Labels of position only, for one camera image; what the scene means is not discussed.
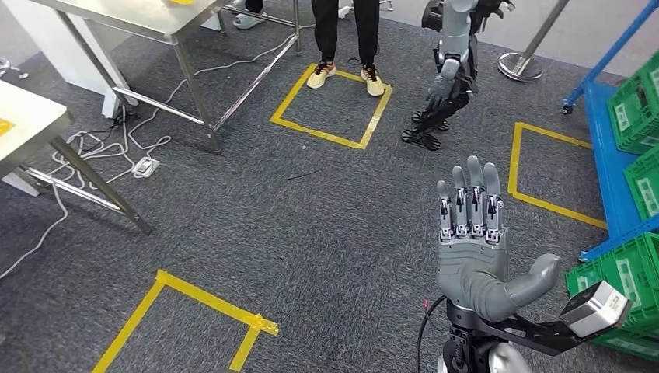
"yellow shoe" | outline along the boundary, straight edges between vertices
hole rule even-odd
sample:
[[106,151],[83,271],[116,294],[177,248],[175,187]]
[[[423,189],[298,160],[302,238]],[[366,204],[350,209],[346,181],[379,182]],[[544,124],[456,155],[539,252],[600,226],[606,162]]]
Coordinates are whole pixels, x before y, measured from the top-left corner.
[[325,81],[330,76],[336,74],[336,66],[334,64],[327,64],[321,62],[318,64],[313,74],[307,79],[307,86],[312,89],[318,89],[325,85]]
[[385,94],[385,85],[382,84],[382,79],[378,70],[374,65],[361,69],[361,78],[366,81],[366,89],[368,94],[374,97],[382,96]]

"white tabletop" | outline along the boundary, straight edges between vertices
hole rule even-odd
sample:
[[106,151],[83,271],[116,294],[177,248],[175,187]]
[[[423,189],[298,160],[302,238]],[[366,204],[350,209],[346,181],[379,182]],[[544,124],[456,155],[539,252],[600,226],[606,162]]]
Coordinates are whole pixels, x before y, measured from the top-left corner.
[[0,177],[71,125],[66,106],[3,81],[0,81],[0,119],[14,124],[0,135]]
[[62,12],[170,43],[171,36],[187,26],[208,21],[228,0],[32,0]]

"sneaker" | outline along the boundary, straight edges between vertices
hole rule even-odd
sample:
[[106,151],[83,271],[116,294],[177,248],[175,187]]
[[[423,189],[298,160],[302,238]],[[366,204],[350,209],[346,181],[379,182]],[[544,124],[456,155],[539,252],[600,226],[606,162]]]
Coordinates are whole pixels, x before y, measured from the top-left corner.
[[307,86],[312,89],[318,89],[325,84],[327,78],[334,76],[335,74],[336,66],[334,64],[320,62],[313,74],[307,79]]
[[374,97],[385,94],[385,85],[382,84],[378,70],[374,65],[361,69],[361,78],[366,81],[368,94]]
[[233,26],[235,26],[235,28],[238,30],[249,30],[252,27],[264,22],[266,21],[262,20],[261,18],[248,16],[247,14],[238,14],[233,20]]
[[245,3],[247,0],[233,0],[230,2],[230,6],[236,8],[236,9],[244,9],[245,8]]

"floor marking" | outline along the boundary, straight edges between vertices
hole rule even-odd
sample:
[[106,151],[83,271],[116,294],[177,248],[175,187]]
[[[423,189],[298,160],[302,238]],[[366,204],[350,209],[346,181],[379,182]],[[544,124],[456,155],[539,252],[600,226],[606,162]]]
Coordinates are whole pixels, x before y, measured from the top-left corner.
[[121,328],[121,331],[119,334],[117,334],[117,337],[114,338],[110,347],[107,348],[105,354],[103,354],[98,364],[96,364],[92,370],[92,373],[105,371],[110,366],[112,360],[114,360],[117,354],[119,354],[119,350],[121,350],[121,348],[124,346],[126,340],[128,340],[128,337],[131,336],[135,330],[135,327],[140,323],[142,317],[144,317],[149,307],[151,307],[153,301],[158,297],[158,294],[160,294],[160,291],[164,287],[165,284],[158,281],[156,281],[153,286],[151,286],[151,289],[148,290],[146,296],[144,299],[142,299],[142,302],[140,302],[131,317],[128,318],[128,321],[126,321],[124,327]]
[[260,329],[254,327],[247,330],[247,334],[245,334],[245,338],[242,340],[238,352],[235,353],[231,365],[228,367],[229,370],[240,371],[242,369],[245,360],[247,360],[247,355],[249,355],[249,352],[254,346],[254,342],[256,342],[256,338],[259,336],[259,332]]
[[204,303],[212,309],[232,317],[233,319],[244,322],[249,326],[247,334],[232,359],[229,368],[230,370],[240,371],[240,369],[242,369],[242,366],[245,364],[247,356],[252,350],[254,342],[261,331],[272,334],[273,336],[276,336],[279,333],[279,327],[277,324],[265,319],[261,314],[253,314],[241,309],[240,307],[232,305],[231,303],[189,284],[178,277],[168,274],[164,270],[158,270],[158,273],[155,275],[153,286],[148,290],[146,296],[142,299],[135,311],[133,311],[131,317],[128,318],[124,327],[121,328],[121,331],[114,338],[105,353],[103,353],[103,356],[100,358],[99,362],[96,363],[92,373],[100,373],[107,370],[114,358],[119,354],[121,348],[125,345],[128,337],[131,336],[139,322],[153,304],[153,301],[158,297],[160,291],[165,286],[169,286],[170,288],[183,293],[198,302]]
[[519,169],[519,156],[521,149],[521,135],[523,130],[534,131],[539,134],[544,134],[551,138],[557,140],[565,141],[573,145],[578,145],[584,148],[592,149],[592,145],[588,144],[585,141],[577,140],[576,138],[570,138],[564,134],[558,134],[553,131],[548,131],[544,128],[532,126],[531,124],[526,124],[522,122],[515,123],[514,134],[513,134],[513,148],[511,152],[511,171],[508,175],[508,193],[519,200],[523,200],[526,203],[533,204],[535,206],[544,208],[549,211],[556,212],[557,214],[565,215],[569,218],[582,221],[584,223],[594,225],[596,227],[606,229],[606,222],[597,218],[590,217],[588,215],[572,211],[569,208],[561,207],[555,204],[551,204],[545,200],[540,200],[535,197],[531,197],[527,194],[521,193],[517,190],[518,183],[518,169]]
[[[364,132],[364,135],[362,135],[361,140],[359,142],[348,140],[347,138],[342,138],[340,136],[336,136],[335,134],[328,134],[326,132],[307,128],[290,120],[286,120],[282,118],[288,106],[291,105],[291,102],[293,101],[295,96],[298,95],[298,92],[300,91],[300,89],[302,89],[302,86],[306,83],[307,78],[313,73],[314,69],[316,69],[316,66],[317,66],[316,64],[310,64],[305,70],[305,72],[302,73],[300,79],[298,79],[298,81],[293,85],[291,91],[286,95],[286,97],[284,97],[284,101],[281,102],[277,110],[275,110],[274,114],[272,114],[272,117],[270,118],[270,122],[279,124],[280,126],[291,128],[292,130],[296,130],[296,131],[304,132],[306,134],[310,134],[312,136],[316,136],[317,138],[323,138],[327,141],[336,142],[337,144],[347,146],[348,148],[366,149],[366,146],[368,145],[368,142],[371,140],[371,137],[375,132],[375,128],[378,126],[378,123],[382,118],[382,114],[384,113],[385,108],[389,103],[389,99],[391,99],[393,89],[390,85],[384,84],[385,94],[382,95],[382,97],[380,98],[380,102],[378,103],[378,106],[375,108],[375,113],[373,114],[373,117],[369,121],[368,126],[366,127],[366,131]],[[336,74],[339,75],[340,77],[354,80],[355,82],[364,83],[364,80],[357,75],[349,74],[347,72],[338,71],[338,70],[336,70]]]

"shoelace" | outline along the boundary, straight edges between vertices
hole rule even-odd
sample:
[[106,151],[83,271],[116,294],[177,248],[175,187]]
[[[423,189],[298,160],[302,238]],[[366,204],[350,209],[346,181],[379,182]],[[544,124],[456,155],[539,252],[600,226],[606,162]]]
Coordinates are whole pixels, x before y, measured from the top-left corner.
[[375,66],[371,66],[370,68],[367,68],[366,73],[373,82],[378,81],[378,70],[375,68]]
[[320,73],[323,72],[323,69],[324,69],[324,68],[327,68],[327,64],[326,64],[326,63],[323,62],[323,63],[321,63],[321,64],[318,64],[318,66],[316,67],[316,73],[315,73],[315,74],[316,74],[316,75],[320,75]]

